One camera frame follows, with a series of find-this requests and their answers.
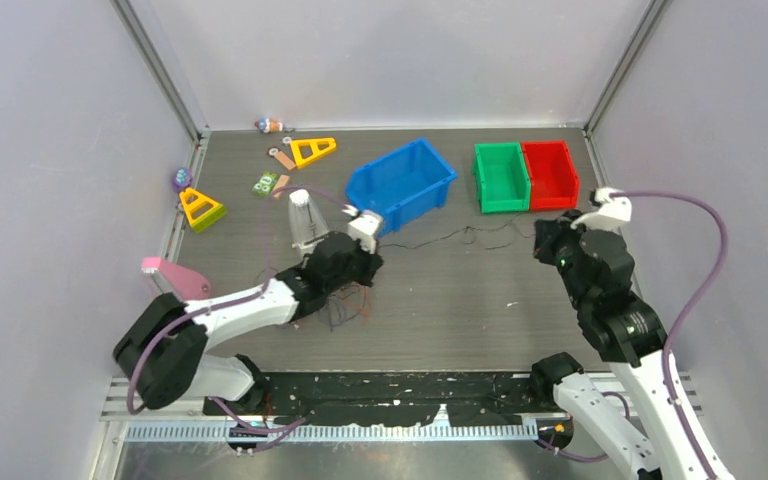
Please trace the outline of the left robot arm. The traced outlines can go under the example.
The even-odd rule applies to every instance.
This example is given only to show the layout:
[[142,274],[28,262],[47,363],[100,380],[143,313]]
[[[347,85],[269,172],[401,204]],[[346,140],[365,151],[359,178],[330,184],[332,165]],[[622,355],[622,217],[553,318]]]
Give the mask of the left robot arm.
[[172,293],[156,296],[112,351],[129,380],[128,411],[160,410],[182,397],[214,397],[244,414],[258,412],[267,389],[253,362],[242,354],[216,357],[211,349],[312,315],[352,283],[370,287],[382,264],[375,235],[331,231],[300,263],[259,286],[194,302]]

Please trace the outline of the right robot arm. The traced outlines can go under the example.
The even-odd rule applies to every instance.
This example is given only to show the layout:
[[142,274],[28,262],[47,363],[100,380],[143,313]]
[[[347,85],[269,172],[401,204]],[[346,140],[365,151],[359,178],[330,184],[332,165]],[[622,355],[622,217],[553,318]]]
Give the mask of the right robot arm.
[[534,227],[534,257],[556,268],[584,338],[624,387],[643,427],[610,405],[566,352],[533,364],[534,403],[570,414],[630,479],[732,478],[683,390],[659,316],[632,289],[635,261],[624,239],[588,226],[578,210]]

